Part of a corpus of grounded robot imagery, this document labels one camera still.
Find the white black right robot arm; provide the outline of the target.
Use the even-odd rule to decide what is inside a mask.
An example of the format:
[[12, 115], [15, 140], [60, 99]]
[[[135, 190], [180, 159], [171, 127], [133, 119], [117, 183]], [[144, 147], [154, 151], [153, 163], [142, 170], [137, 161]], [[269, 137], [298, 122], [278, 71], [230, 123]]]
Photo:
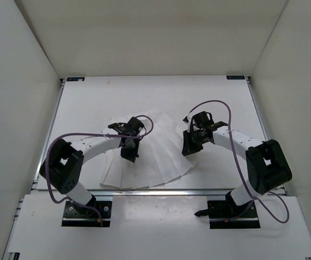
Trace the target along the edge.
[[292, 179], [286, 157], [276, 140], [261, 141], [234, 131], [226, 122], [214, 122], [212, 114], [206, 111], [188, 115], [183, 121], [187, 124], [183, 131], [183, 156], [198, 153], [204, 144], [212, 143], [232, 151], [236, 163], [237, 157], [246, 161], [248, 179], [240, 174], [241, 186], [226, 195], [224, 209], [229, 216], [237, 217], [243, 212], [244, 204]]

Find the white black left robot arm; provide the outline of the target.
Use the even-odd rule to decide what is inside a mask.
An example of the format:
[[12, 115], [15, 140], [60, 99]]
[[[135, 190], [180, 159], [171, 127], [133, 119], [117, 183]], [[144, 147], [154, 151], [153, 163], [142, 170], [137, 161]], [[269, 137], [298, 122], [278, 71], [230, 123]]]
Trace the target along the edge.
[[120, 150], [121, 157], [133, 163], [138, 158], [141, 140], [151, 131], [139, 116], [133, 116], [126, 123], [112, 123], [104, 132], [58, 136], [48, 147], [39, 171], [47, 183], [51, 200], [55, 204], [69, 200], [84, 216], [100, 214], [95, 196], [80, 183], [83, 165], [112, 150]]

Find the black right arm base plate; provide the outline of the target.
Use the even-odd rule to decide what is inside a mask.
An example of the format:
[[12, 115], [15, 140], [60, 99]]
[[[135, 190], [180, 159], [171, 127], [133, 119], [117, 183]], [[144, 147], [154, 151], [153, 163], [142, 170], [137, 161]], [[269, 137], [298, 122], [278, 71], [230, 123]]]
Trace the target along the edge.
[[194, 213], [209, 217], [210, 229], [259, 229], [261, 227], [254, 201], [232, 206], [225, 200], [209, 200], [207, 208]]

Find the white pleated skirt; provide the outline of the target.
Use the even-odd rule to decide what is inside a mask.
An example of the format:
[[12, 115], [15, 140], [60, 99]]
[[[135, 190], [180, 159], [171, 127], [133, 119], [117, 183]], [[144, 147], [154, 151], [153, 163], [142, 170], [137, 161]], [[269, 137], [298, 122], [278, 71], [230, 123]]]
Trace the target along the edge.
[[139, 189], [164, 185], [176, 180], [197, 164], [194, 156], [182, 155], [183, 138], [178, 124], [159, 109], [147, 114], [153, 131], [140, 142], [139, 157], [130, 162], [121, 157], [121, 149], [107, 151], [100, 184], [118, 189]]

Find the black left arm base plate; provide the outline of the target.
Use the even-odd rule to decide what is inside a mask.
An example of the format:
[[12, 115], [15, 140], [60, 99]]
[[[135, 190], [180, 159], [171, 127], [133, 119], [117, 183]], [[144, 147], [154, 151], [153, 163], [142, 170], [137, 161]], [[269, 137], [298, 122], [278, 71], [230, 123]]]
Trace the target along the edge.
[[96, 211], [81, 209], [72, 202], [66, 201], [62, 216], [62, 226], [109, 228], [112, 205], [113, 202], [108, 200], [100, 200], [95, 203], [95, 209], [99, 211], [102, 217], [102, 220], [100, 220]]

